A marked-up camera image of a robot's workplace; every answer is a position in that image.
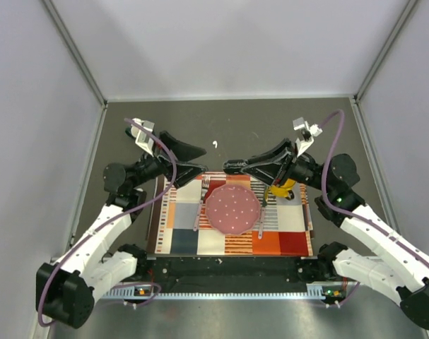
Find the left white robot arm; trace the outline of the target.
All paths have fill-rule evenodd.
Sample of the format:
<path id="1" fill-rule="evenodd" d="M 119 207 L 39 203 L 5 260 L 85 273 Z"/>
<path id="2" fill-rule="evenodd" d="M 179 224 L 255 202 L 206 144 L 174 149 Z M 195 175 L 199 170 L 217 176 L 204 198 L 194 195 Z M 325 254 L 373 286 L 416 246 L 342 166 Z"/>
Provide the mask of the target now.
<path id="1" fill-rule="evenodd" d="M 111 259 L 102 260 L 142 209 L 153 204 L 140 186 L 164 176 L 169 187 L 179 189 L 208 169 L 192 162 L 205 155 L 205 149 L 179 141 L 167 131 L 128 134 L 143 155 L 130 165 L 113 162 L 104 168 L 108 197 L 97 219 L 61 258 L 43 263 L 36 273 L 37 320 L 42 327 L 60 322 L 80 328 L 98 300 L 123 279 L 144 278 L 146 253 L 135 245 L 121 246 Z"/>

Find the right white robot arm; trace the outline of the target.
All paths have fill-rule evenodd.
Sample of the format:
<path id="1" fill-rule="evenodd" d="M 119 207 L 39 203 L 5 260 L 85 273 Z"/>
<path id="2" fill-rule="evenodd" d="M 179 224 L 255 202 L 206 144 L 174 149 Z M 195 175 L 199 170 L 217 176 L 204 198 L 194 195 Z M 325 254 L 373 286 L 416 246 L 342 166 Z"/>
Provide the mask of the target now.
<path id="1" fill-rule="evenodd" d="M 318 271 L 328 280 L 352 278 L 397 304 L 417 326 L 429 330 L 429 255 L 416 248 L 383 221 L 352 188 L 360 180 L 352 158 L 333 156 L 318 164 L 311 155 L 297 154 L 288 139 L 250 159 L 228 160 L 226 174 L 248 174 L 267 186 L 291 179 L 321 191 L 318 211 L 340 230 L 364 244 L 373 261 L 340 243 L 319 251 Z"/>

